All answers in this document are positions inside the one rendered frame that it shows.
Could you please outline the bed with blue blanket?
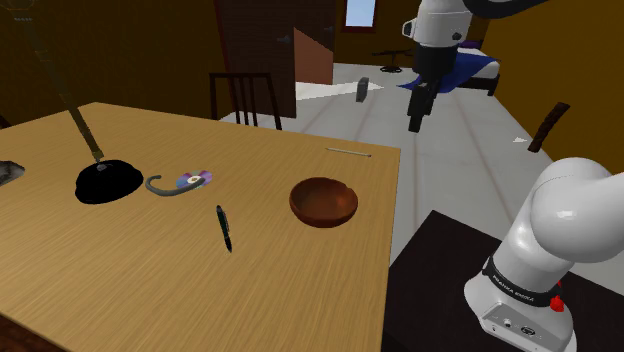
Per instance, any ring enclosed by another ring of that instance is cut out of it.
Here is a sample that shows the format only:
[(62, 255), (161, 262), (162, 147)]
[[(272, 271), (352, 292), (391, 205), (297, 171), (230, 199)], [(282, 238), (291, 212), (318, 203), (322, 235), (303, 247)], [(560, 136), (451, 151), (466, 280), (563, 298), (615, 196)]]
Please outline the bed with blue blanket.
[[(461, 44), (457, 46), (455, 65), (442, 78), (439, 92), (449, 93), (455, 88), (472, 88), (487, 90), (488, 95), (492, 96), (499, 80), (498, 61), (477, 48), (464, 48)], [(420, 83), (418, 76), (411, 82), (400, 84), (400, 87), (412, 90)]]

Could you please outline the black low stool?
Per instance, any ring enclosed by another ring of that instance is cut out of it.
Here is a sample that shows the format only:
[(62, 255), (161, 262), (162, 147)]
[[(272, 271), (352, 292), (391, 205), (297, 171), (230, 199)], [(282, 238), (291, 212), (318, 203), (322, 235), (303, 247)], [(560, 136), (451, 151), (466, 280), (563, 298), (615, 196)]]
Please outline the black low stool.
[(401, 73), (403, 71), (403, 69), (396, 64), (396, 57), (398, 55), (404, 55), (404, 56), (407, 56), (407, 57), (412, 57), (413, 56), (413, 50), (412, 49), (384, 50), (384, 51), (373, 52), (372, 53), (372, 56), (389, 56), (390, 57), (390, 64), (382, 66), (380, 68), (380, 71), (384, 72), (384, 73)]

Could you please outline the thin grey pencil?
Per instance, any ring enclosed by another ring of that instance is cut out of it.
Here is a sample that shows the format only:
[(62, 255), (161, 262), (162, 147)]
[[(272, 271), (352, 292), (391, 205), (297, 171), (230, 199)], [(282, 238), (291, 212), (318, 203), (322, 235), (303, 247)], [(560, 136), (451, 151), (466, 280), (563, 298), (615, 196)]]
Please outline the thin grey pencil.
[(332, 147), (326, 147), (325, 149), (328, 150), (328, 151), (332, 151), (332, 152), (338, 152), (338, 153), (344, 153), (344, 154), (350, 154), (350, 155), (357, 155), (357, 156), (363, 156), (363, 157), (368, 157), (368, 158), (372, 157), (371, 154), (364, 153), (364, 152), (344, 150), (344, 149), (338, 149), (338, 148), (332, 148)]

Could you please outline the brown leaning stick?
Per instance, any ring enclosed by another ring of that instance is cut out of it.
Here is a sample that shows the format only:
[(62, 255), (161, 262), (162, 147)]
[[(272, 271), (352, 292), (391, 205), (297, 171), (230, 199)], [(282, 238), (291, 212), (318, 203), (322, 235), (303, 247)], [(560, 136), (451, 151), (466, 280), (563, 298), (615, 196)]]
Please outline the brown leaning stick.
[(545, 138), (552, 130), (554, 125), (560, 120), (560, 118), (569, 110), (570, 105), (563, 102), (558, 102), (552, 110), (547, 114), (544, 121), (540, 124), (533, 140), (529, 144), (527, 150), (532, 153), (538, 153), (542, 148)]

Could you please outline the brown open door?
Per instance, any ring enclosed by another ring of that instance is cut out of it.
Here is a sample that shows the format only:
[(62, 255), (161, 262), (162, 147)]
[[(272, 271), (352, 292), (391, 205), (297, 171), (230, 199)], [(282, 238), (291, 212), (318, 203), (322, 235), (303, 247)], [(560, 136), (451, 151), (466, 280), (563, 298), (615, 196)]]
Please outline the brown open door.
[(298, 82), (333, 83), (336, 0), (215, 0), (228, 70), (268, 73), (279, 115), (296, 116)]

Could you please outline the brown wooden bowl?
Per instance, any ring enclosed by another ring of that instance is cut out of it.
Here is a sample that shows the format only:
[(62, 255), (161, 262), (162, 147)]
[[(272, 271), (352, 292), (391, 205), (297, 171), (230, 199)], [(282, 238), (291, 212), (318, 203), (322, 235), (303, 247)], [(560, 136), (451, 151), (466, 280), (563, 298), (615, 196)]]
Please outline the brown wooden bowl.
[(353, 217), (358, 208), (358, 197), (341, 181), (312, 177), (292, 188), (289, 204), (294, 215), (304, 224), (333, 228)]

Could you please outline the dark wooden chair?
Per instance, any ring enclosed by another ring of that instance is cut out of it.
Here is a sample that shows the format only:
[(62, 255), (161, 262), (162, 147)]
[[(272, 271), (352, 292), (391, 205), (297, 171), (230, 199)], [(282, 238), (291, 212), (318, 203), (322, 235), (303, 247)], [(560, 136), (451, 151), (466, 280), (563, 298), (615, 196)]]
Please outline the dark wooden chair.
[(237, 124), (253, 124), (258, 127), (258, 111), (255, 99), (255, 79), (264, 79), (267, 84), (268, 94), (272, 106), (275, 128), (282, 129), (281, 117), (278, 109), (276, 94), (271, 75), (269, 73), (210, 73), (210, 104), (211, 118), (218, 119), (218, 101), (216, 80), (226, 79), (230, 88), (232, 106), (234, 108)]

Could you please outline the dark robot stand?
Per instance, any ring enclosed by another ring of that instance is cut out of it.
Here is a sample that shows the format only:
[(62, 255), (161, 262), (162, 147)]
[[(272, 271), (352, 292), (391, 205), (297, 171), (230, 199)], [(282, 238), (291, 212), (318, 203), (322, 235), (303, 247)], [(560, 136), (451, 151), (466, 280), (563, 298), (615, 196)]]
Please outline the dark robot stand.
[[(389, 268), (382, 352), (522, 352), (484, 332), (464, 298), (500, 241), (433, 211)], [(577, 352), (624, 352), (624, 296), (562, 279)]]

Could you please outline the shiny compact disc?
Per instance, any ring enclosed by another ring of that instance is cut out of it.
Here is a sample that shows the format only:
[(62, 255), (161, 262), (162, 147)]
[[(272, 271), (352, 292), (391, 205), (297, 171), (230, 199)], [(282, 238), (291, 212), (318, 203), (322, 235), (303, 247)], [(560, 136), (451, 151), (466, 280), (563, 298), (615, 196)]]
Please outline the shiny compact disc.
[(183, 188), (196, 183), (200, 179), (204, 180), (204, 182), (200, 185), (200, 187), (203, 187), (205, 185), (208, 185), (212, 181), (212, 177), (212, 173), (206, 170), (194, 170), (191, 172), (186, 172), (176, 180), (176, 187)]

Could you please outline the black pen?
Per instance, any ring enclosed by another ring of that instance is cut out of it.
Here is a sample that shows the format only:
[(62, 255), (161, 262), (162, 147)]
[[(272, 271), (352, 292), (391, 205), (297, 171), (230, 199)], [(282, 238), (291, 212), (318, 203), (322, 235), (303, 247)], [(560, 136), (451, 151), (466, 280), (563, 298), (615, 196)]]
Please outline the black pen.
[(222, 233), (223, 233), (226, 248), (229, 252), (232, 252), (232, 243), (230, 239), (230, 231), (229, 231), (229, 224), (228, 224), (227, 216), (226, 216), (225, 211), (220, 205), (216, 206), (216, 214), (217, 214), (218, 221), (219, 221)]

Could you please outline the grey hook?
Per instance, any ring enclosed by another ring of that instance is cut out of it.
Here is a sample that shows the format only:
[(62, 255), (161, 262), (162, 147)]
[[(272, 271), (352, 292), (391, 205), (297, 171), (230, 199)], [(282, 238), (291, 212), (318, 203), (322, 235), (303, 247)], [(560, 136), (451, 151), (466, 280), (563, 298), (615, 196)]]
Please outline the grey hook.
[(182, 188), (176, 188), (176, 189), (172, 189), (172, 190), (163, 190), (163, 189), (159, 189), (155, 186), (153, 186), (151, 184), (151, 182), (153, 180), (158, 180), (161, 179), (162, 176), (161, 175), (154, 175), (154, 176), (150, 176), (145, 180), (145, 187), (152, 193), (162, 196), (162, 197), (171, 197), (171, 196), (177, 196), (183, 193), (186, 193), (190, 190), (199, 188), (200, 186), (202, 186), (205, 183), (205, 179), (202, 177), (197, 178), (195, 181), (193, 181), (192, 183), (182, 187)]

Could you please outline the wooden table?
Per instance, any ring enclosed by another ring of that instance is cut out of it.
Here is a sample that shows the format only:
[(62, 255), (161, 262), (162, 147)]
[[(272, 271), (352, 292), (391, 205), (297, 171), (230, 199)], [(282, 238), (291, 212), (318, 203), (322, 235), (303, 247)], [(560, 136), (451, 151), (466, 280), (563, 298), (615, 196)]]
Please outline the wooden table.
[[(398, 149), (102, 103), (82, 112), (105, 155), (161, 175), (156, 186), (194, 170), (213, 179), (85, 205), (75, 180), (92, 157), (68, 113), (0, 130), (0, 160), (25, 168), (0, 187), (1, 313), (73, 352), (379, 352)], [(355, 191), (349, 221), (294, 215), (290, 192), (312, 177)]]

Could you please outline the grey flat object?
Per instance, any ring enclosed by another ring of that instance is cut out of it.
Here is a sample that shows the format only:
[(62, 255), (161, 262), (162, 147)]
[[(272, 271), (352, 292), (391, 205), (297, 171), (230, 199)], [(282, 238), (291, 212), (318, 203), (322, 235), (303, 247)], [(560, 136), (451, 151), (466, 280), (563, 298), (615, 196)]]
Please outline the grey flat object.
[(0, 186), (23, 176), (25, 168), (13, 161), (0, 161)]

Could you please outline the window with red frame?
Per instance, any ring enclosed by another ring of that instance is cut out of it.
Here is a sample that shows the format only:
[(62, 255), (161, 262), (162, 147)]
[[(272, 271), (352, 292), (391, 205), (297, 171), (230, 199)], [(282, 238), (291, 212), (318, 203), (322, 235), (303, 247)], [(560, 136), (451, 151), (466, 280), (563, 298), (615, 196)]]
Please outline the window with red frame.
[(377, 0), (344, 0), (342, 31), (372, 33), (375, 30)]

